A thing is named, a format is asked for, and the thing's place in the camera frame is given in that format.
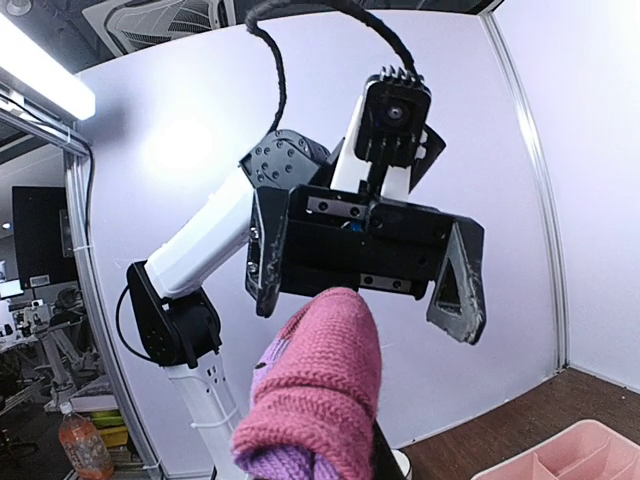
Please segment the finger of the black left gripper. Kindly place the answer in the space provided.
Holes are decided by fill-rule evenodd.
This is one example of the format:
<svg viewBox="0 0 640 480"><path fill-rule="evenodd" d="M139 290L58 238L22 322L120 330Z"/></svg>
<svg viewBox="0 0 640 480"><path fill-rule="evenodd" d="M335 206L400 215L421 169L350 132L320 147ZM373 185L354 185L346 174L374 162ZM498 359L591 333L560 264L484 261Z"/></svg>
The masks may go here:
<svg viewBox="0 0 640 480"><path fill-rule="evenodd" d="M457 217L435 281L426 320L460 343L478 343L486 325L482 279L484 228Z"/></svg>
<svg viewBox="0 0 640 480"><path fill-rule="evenodd" d="M254 191L246 261L245 290L259 317L269 318L282 281L289 192L274 187Z"/></svg>

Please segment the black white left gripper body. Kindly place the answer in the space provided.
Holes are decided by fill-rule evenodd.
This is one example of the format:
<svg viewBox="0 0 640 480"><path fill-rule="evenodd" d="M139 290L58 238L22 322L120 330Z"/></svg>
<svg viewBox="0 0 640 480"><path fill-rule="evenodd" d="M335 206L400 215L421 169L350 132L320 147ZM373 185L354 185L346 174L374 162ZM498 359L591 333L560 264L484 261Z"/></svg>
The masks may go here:
<svg viewBox="0 0 640 480"><path fill-rule="evenodd" d="M410 191L445 147L426 122L413 163L393 167L355 155L361 97L338 148L328 187L289 197L287 290L312 296L330 287L397 292L416 299L435 281L454 216L412 204Z"/></svg>

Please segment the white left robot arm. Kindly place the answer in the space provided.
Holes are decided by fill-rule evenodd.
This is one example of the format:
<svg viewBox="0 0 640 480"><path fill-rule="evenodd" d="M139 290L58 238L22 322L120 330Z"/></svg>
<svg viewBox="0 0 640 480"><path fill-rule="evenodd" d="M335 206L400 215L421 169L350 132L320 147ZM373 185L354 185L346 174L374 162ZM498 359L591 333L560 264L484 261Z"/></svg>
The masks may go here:
<svg viewBox="0 0 640 480"><path fill-rule="evenodd" d="M144 348L179 390L215 478L243 475L230 453L240 415L202 285L239 249L261 317L282 293L363 288L427 298L430 323L479 340L482 226L408 200L445 146L426 124L430 103L428 91L370 85L334 150L291 130L268 133L173 238L128 268L124 296Z"/></svg>

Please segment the magenta purple sock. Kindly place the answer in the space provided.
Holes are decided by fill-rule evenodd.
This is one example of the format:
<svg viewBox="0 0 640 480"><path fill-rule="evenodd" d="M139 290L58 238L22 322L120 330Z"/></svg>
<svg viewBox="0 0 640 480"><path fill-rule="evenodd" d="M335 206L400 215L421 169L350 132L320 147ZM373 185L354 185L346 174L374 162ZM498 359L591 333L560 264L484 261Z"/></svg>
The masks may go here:
<svg viewBox="0 0 640 480"><path fill-rule="evenodd" d="M370 479L382 354L373 315L348 288L305 304L253 372L234 463L255 479Z"/></svg>

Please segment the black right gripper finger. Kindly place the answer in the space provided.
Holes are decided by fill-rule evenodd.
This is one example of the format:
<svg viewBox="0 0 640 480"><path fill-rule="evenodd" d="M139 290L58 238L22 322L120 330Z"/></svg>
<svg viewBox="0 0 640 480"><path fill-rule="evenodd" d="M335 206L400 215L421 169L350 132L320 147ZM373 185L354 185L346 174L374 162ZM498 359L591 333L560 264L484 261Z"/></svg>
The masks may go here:
<svg viewBox="0 0 640 480"><path fill-rule="evenodd" d="M394 459L392 450L380 426L375 424L372 454L374 480L405 480Z"/></svg>

